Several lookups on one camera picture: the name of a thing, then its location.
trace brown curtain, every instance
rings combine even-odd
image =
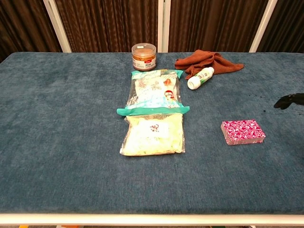
[[[157,44],[158,0],[56,0],[73,52],[129,52]]]
[[[257,51],[304,53],[303,0],[278,0]]]
[[[61,51],[42,0],[0,0],[0,62],[17,51]]]
[[[169,51],[248,52],[266,0],[171,0]]]

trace white table edge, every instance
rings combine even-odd
[[[0,225],[299,226],[304,215],[0,214]]]

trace food package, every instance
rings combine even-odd
[[[132,72],[130,95],[119,115],[141,115],[157,113],[186,113],[180,99],[180,70],[154,70]]]
[[[261,143],[265,139],[255,120],[223,121],[221,129],[228,145]]]
[[[126,156],[185,152],[182,114],[127,116],[128,133],[120,153]]]

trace jar label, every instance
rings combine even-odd
[[[148,70],[156,66],[156,58],[140,61],[133,58],[133,66],[137,69]]]

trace clear plastic bag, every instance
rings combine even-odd
[[[132,72],[130,95],[119,115],[186,113],[180,99],[180,70]]]
[[[127,116],[128,133],[120,153],[126,156],[185,152],[182,114]]]

